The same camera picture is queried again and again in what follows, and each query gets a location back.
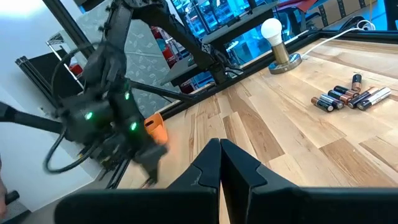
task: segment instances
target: green led light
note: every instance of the green led light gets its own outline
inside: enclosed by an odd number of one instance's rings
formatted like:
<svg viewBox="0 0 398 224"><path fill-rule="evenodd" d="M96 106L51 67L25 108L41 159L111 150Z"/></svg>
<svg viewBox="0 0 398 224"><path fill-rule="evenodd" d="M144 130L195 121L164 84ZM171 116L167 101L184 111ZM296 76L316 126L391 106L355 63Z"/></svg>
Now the green led light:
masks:
<svg viewBox="0 0 398 224"><path fill-rule="evenodd" d="M86 120L88 120L88 119L91 119L92 117L93 117L93 112L88 112L86 115L85 115L85 119Z"/></svg>
<svg viewBox="0 0 398 224"><path fill-rule="evenodd" d="M131 130L131 131L135 130L136 128L137 128L137 123L136 123L136 122L134 122L134 123L132 123L132 124L130 125L130 130Z"/></svg>

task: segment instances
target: lamp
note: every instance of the lamp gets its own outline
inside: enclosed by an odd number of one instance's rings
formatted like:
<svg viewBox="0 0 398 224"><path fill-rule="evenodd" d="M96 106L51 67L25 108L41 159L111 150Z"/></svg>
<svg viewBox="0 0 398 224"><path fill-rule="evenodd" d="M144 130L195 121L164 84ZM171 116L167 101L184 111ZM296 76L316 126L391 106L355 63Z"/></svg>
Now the lamp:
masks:
<svg viewBox="0 0 398 224"><path fill-rule="evenodd" d="M261 26L261 34L271 44L275 55L275 62L268 66L269 71L274 75L290 71L302 62L300 54L287 53L281 31L282 24L274 18L267 19Z"/></svg>

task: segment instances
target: aa battery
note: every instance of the aa battery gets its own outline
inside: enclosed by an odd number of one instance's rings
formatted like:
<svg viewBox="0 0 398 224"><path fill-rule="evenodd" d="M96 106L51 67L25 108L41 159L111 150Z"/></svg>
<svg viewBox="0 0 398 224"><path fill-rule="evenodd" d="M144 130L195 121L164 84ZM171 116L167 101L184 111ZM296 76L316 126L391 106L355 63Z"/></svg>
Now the aa battery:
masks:
<svg viewBox="0 0 398 224"><path fill-rule="evenodd" d="M350 96L352 98L354 98L354 97L359 95L359 93L357 93L357 92L355 92L353 90L349 90L348 88L345 88L343 86L335 86L333 90L335 90L335 91L337 91L339 93L345 94L347 96Z"/></svg>
<svg viewBox="0 0 398 224"><path fill-rule="evenodd" d="M353 76L353 85L351 87L352 90L360 92L362 89L362 75L355 74Z"/></svg>
<svg viewBox="0 0 398 224"><path fill-rule="evenodd" d="M326 112L333 111L333 106L331 105L331 103L328 103L326 101L320 100L320 99L318 99L316 97L313 97L311 99L311 103L313 105L317 106L318 108L320 108L323 111L326 111Z"/></svg>
<svg viewBox="0 0 398 224"><path fill-rule="evenodd" d="M365 92L359 94L356 98L353 98L347 105L351 108L354 109L358 105L359 102L364 101L366 98L369 96L375 94L377 91L379 91L378 88L372 87Z"/></svg>
<svg viewBox="0 0 398 224"><path fill-rule="evenodd" d="M358 104L358 109L364 111L364 110L370 108L371 106L375 105L376 103L382 101L383 99L387 98L390 94L391 94L391 89L388 87L384 87L380 91L378 91L376 94L374 94L373 96L360 102Z"/></svg>
<svg viewBox="0 0 398 224"><path fill-rule="evenodd" d="M344 94L342 94L342 93L339 93L339 92L337 92L337 91L335 91L335 90L330 90L330 91L328 92L328 96L331 96L331 97L333 97L333 98L336 99L336 100L341 100L341 101L343 101L345 104L347 104L347 103L352 99L352 97L347 96L347 95L344 95Z"/></svg>
<svg viewBox="0 0 398 224"><path fill-rule="evenodd" d="M336 100L333 97L328 96L326 94L322 94L321 97L319 97L319 99L331 103L334 109L340 110L344 107L344 103L342 101Z"/></svg>

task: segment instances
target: white power cable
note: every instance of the white power cable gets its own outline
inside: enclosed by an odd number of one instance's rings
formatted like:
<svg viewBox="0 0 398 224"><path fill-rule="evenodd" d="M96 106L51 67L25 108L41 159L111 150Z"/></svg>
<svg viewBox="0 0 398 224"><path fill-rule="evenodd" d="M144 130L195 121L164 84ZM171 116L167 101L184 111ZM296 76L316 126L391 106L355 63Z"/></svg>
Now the white power cable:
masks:
<svg viewBox="0 0 398 224"><path fill-rule="evenodd" d="M360 25L360 23L362 23L362 22L365 22L366 24L365 24L362 28L359 28L359 25ZM306 51L304 54L302 54L301 57L304 58L305 56L308 55L308 53L310 53L311 51L313 51L315 48L317 48L317 47L319 47L319 46L321 46L321 45L323 45L323 44L325 44L325 43L327 43L327 42L329 42L329 41L331 41L331 40L334 40L334 39L336 39L336 38L338 38L338 37L341 37L342 35L344 35L344 34L346 34L346 33L348 33L348 32L351 32L351 31L353 31L353 30L362 30L362 31L366 31L366 30L376 30L376 26L375 26L371 21L368 21L368 20L359 21L359 22L357 23L357 25L356 25L356 28L348 29L348 30L346 30L346 31L344 31L344 32L342 32L342 33L340 33L340 34L334 36L334 37L330 37L329 39L320 42L319 44L313 46L310 50L308 50L308 51Z"/></svg>

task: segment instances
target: black metal frame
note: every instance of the black metal frame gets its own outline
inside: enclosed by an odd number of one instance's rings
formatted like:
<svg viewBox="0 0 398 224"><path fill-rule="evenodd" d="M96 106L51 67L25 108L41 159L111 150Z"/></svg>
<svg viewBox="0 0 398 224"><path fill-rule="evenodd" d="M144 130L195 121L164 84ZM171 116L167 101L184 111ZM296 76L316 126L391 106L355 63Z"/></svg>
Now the black metal frame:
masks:
<svg viewBox="0 0 398 224"><path fill-rule="evenodd" d="M77 26L76 22L72 19L72 17L69 15L69 13L66 11L60 0L43 0L43 2L46 3L46 5L49 7L51 12L54 14L54 16L60 21L61 25L63 28L67 31L67 33L70 35L72 40L76 45L81 45L81 44L87 44L88 40L87 38L84 38L83 32L80 30L80 28ZM60 18L60 15L68 14L69 16L66 16L64 18ZM298 36L295 40L289 42L286 44L286 49L287 51L291 54L294 53L298 50L300 50L302 47L307 46L308 44L313 43L314 41L317 41L321 38L330 38L333 37L340 32L338 30L313 30L309 31L307 33L304 33L303 35ZM361 41L361 42L375 42L375 43L383 43L383 44L398 44L398 31L352 31L349 32L338 39L341 40L351 40L351 41ZM183 110L207 99L208 97L226 89L227 87L234 85L241 80L247 78L248 76L268 67L273 61L275 60L275 57L272 53L269 53L265 56L263 56L261 59L256 60L249 65L245 66L243 68L244 73L242 73L240 76L228 80L227 82L224 82L220 85L215 85L212 87L207 88L204 91L201 91L200 93L189 96L189 95L182 95L178 93L173 93L170 91L166 91L160 88L156 88L154 86L149 86L145 85L142 83L134 83L135 88L148 91L151 93L155 93L158 95L162 96L167 96L170 98L175 98L178 100L181 100L180 102L174 104L173 106L170 106L169 108L164 109L163 111L160 112L162 115L163 119L166 120L174 115L176 115L179 112L182 112ZM120 169L122 172L120 175L118 175L115 179L111 179L109 183L114 183L112 187L117 187L117 184L120 182L121 177L124 174L124 171L127 169L128 162L125 163L124 167L121 167Z"/></svg>

